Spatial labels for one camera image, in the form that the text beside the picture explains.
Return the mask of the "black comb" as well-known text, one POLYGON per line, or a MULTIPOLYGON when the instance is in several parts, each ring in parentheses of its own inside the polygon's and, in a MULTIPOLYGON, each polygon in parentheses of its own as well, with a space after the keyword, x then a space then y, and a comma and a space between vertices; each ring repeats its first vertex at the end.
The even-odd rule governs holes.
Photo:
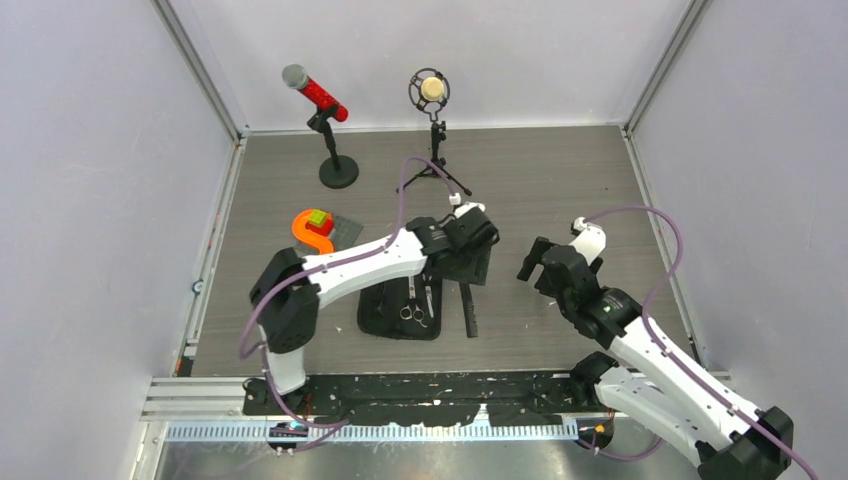
POLYGON ((460 283, 459 289, 463 308, 466 336, 468 338, 477 338, 479 336, 479 331, 470 285, 468 283, 460 283))

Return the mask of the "silver thinning scissors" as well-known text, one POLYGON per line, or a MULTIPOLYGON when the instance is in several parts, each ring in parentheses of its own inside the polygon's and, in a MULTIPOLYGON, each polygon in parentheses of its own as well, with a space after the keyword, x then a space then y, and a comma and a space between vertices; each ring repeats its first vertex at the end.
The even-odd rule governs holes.
POLYGON ((412 322, 422 329, 432 329, 434 327, 434 320, 432 318, 433 309, 429 292, 424 286, 419 286, 416 279, 415 282, 417 299, 410 301, 407 297, 407 300, 399 310, 399 318, 407 323, 412 322))

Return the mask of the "black tool pouch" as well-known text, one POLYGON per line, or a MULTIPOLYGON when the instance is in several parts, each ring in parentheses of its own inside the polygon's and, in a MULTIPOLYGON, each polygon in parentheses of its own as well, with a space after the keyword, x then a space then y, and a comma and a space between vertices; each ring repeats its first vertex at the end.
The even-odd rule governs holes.
POLYGON ((442 330, 442 281, 426 274, 414 276, 431 298, 434 327, 422 329, 399 318, 399 310, 407 300, 408 278, 397 278, 367 287, 359 292, 357 326, 361 332, 381 338, 432 341, 442 330))

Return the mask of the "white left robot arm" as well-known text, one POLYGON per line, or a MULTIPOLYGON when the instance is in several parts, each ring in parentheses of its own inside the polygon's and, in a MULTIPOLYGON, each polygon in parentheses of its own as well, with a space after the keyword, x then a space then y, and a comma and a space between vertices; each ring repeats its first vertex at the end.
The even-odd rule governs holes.
POLYGON ((248 294, 249 327, 264 341, 268 400, 280 412, 298 412, 307 398, 304 350, 318 313, 374 285, 419 274, 484 285, 499 231, 482 204, 467 202, 445 219, 417 217, 391 235, 346 250, 301 257, 278 251, 248 294))

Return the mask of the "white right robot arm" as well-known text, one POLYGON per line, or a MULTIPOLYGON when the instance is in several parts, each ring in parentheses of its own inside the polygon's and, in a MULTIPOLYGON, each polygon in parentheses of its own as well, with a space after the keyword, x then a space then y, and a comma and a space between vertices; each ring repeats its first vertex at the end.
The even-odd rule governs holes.
POLYGON ((571 397, 584 410, 601 405, 641 423, 675 448, 702 479, 776 479, 791 465, 794 424, 778 407, 763 410, 686 355, 641 305, 597 279, 605 236, 586 230, 559 245, 538 237, 518 279, 542 272, 534 287, 601 351, 578 362, 571 397))

